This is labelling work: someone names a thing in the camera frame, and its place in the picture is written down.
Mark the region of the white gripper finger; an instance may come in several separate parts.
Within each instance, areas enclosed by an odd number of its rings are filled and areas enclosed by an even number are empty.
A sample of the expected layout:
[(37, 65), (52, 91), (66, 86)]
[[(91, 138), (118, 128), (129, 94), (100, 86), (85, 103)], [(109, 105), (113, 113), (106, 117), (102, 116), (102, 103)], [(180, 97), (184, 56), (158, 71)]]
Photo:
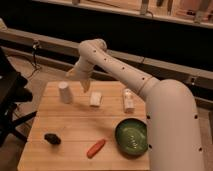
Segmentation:
[(69, 79), (75, 78), (77, 76), (75, 69), (72, 68), (69, 71), (67, 71), (65, 76)]
[(83, 87), (83, 92), (86, 93), (89, 91), (90, 88), (90, 80), (89, 79), (84, 79), (81, 81), (81, 85)]

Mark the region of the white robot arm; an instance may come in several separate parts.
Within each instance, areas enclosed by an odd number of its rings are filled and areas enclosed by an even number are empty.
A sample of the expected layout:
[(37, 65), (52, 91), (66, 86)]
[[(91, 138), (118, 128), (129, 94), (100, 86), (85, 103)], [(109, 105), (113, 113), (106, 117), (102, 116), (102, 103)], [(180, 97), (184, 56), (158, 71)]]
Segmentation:
[(99, 66), (144, 100), (151, 171), (205, 171), (196, 102), (186, 85), (159, 80), (110, 56), (102, 39), (81, 42), (78, 52), (80, 58), (67, 75), (85, 91)]

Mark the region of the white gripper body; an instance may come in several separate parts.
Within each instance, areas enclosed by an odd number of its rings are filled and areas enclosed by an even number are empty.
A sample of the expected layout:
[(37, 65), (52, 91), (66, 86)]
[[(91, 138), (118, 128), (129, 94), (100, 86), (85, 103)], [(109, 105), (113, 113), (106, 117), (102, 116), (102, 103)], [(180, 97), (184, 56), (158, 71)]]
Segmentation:
[(79, 59), (74, 66), (75, 76), (79, 80), (87, 80), (91, 77), (93, 73), (94, 65), (88, 62), (87, 60)]

